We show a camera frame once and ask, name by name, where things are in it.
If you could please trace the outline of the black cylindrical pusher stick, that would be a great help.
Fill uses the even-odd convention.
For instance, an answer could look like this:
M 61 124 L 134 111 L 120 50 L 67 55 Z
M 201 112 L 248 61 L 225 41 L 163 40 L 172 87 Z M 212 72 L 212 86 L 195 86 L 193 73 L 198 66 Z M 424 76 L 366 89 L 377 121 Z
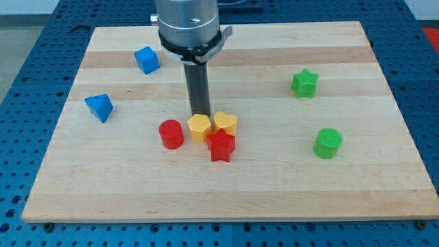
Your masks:
M 211 115 L 211 106 L 207 66 L 205 64 L 185 64 L 184 70 L 191 114 L 201 114 L 209 117 Z

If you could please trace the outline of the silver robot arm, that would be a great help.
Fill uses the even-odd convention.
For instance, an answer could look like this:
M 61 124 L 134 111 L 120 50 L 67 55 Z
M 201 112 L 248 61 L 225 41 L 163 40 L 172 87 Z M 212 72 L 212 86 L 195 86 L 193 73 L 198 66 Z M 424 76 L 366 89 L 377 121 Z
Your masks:
M 162 47 L 183 63 L 191 113 L 210 116 L 207 61 L 221 48 L 215 0 L 155 0 Z

